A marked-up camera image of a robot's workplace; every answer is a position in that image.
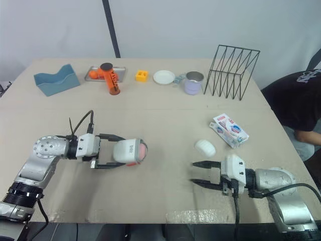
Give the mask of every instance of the wire file holder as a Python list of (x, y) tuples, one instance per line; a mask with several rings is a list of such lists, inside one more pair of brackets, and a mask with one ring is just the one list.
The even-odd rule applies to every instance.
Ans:
[(260, 51), (240, 47), (219, 45), (207, 76), (207, 88), (212, 96), (217, 92), (225, 98), (242, 100), (251, 79)]

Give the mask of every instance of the purple cup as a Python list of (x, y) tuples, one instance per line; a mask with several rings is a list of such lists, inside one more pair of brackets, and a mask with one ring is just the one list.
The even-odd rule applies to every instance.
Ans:
[(195, 95), (200, 92), (202, 88), (202, 81), (204, 75), (197, 71), (191, 71), (186, 74), (186, 80), (184, 83), (185, 93)]

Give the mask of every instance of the white wall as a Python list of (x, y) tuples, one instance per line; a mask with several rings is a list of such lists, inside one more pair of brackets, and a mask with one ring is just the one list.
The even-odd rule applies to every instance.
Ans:
[(114, 56), (101, 0), (0, 0), (0, 81), (35, 58)]
[(110, 0), (122, 57), (213, 58), (218, 44), (261, 50), (259, 87), (305, 70), (321, 48), (320, 0)]

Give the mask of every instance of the metal tray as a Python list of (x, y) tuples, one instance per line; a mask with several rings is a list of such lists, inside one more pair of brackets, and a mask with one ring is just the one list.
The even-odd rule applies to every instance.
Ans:
[[(98, 67), (91, 66), (85, 76), (86, 81), (92, 81), (92, 82), (105, 82), (104, 78), (98, 78), (98, 79), (92, 79), (89, 77), (89, 72), (91, 70), (97, 71)], [(126, 68), (125, 67), (113, 67), (115, 73), (118, 75), (118, 82), (121, 83), (124, 80)]]

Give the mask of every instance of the black t-shirt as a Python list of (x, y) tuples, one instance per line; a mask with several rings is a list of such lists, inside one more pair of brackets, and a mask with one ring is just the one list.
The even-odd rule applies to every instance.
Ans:
[(290, 74), (262, 93), (284, 126), (310, 132), (321, 118), (321, 69)]

